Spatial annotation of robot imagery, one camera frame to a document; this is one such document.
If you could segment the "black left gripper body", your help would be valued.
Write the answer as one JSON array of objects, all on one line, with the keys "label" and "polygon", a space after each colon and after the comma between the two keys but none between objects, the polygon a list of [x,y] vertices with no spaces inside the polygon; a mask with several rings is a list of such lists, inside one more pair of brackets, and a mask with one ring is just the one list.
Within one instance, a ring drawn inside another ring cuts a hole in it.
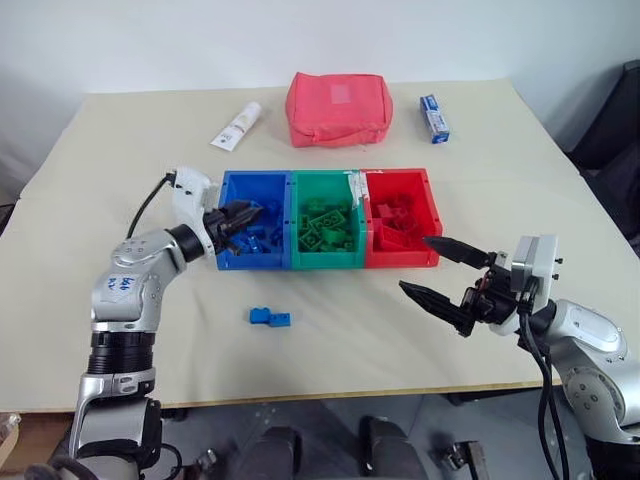
[{"label": "black left gripper body", "polygon": [[203,216],[203,224],[215,250],[218,250],[218,234],[222,232],[233,232],[232,228],[228,228],[226,225],[226,212],[224,207],[205,213]]}]

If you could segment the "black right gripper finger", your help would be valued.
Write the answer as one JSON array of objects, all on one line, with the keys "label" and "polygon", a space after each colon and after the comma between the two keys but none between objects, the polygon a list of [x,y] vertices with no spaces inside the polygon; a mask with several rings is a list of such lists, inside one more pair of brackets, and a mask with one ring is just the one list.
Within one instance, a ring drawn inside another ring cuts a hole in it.
[{"label": "black right gripper finger", "polygon": [[471,314],[430,288],[400,281],[399,287],[427,313],[453,326],[461,336],[470,336],[475,325]]},{"label": "black right gripper finger", "polygon": [[484,252],[459,240],[442,236],[425,236],[423,242],[440,256],[471,267],[491,267],[494,253]]}]

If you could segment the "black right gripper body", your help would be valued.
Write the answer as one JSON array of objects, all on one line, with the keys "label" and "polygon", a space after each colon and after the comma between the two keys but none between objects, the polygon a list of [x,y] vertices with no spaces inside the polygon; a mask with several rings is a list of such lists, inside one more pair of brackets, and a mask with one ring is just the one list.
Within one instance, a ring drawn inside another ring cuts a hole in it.
[{"label": "black right gripper body", "polygon": [[514,318],[518,294],[511,290],[511,271],[505,267],[507,254],[494,255],[484,275],[466,289],[461,307],[476,322],[505,326]]}]

